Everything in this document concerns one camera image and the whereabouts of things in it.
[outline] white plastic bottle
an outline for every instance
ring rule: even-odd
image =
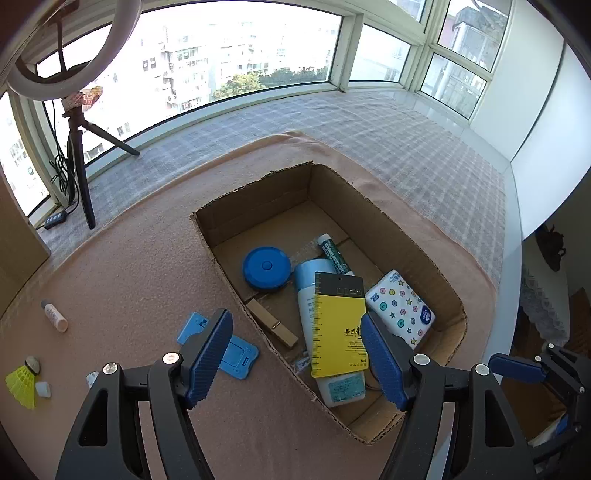
[[[63,333],[68,329],[68,321],[51,303],[47,300],[42,300],[41,308],[45,312],[45,316],[58,332]]]
[[[311,356],[314,334],[314,282],[316,272],[336,273],[331,260],[318,258],[299,264],[295,270],[295,286],[300,307],[300,318],[306,348]],[[320,395],[327,407],[336,407],[365,398],[365,376],[363,372],[316,378]]]

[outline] yellow shuttlecock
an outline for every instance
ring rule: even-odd
[[[39,361],[34,356],[28,356],[22,367],[6,376],[10,393],[29,410],[35,408],[35,376],[39,371]]]

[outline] cardboard box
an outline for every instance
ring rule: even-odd
[[[386,214],[324,165],[308,162],[269,173],[203,206],[191,218],[222,278],[270,350],[281,358],[286,374],[362,443],[379,440],[404,414],[380,391],[368,390],[364,400],[333,409],[322,403],[303,355],[306,346],[294,280],[273,293],[253,290],[242,276],[247,253],[272,245],[290,257],[293,270],[322,256],[316,238],[328,233],[353,272],[363,277],[366,289],[395,268],[433,309],[437,320],[417,352],[445,365],[462,342],[467,326],[464,307],[437,266]],[[259,327],[244,307],[252,298],[299,337],[293,348]]]

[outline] tripod leg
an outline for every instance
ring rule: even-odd
[[[139,155],[139,151],[137,151],[134,147],[130,147],[127,143],[122,142],[121,140],[119,140],[119,138],[114,137],[113,135],[111,135],[107,131],[103,130],[101,127],[99,127],[95,124],[91,124],[88,121],[84,121],[82,123],[82,126],[84,128],[86,128],[89,132],[92,132],[95,135],[97,135],[98,137],[108,140],[114,146],[125,150],[127,153],[131,153],[132,155],[135,155],[135,156]]]
[[[72,134],[68,134],[66,170],[68,182],[68,204],[70,205],[74,202],[74,154],[72,152],[72,141]]]
[[[80,195],[80,201],[82,202],[82,208],[84,209],[88,228],[92,230],[96,226],[96,219],[95,213],[92,209],[92,202],[90,201],[90,192],[88,191],[86,166],[84,165],[84,150],[82,149],[82,130],[70,131],[70,138],[72,144],[68,147],[72,149],[74,154],[76,176],[78,177],[78,195]]]

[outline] blue plastic clip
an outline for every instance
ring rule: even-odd
[[[201,333],[208,320],[196,312],[193,312],[178,334],[177,342],[183,345],[187,338],[194,333]],[[258,357],[259,350],[256,346],[232,335],[226,353],[222,358],[219,369],[239,380],[244,380],[251,369],[251,365]]]

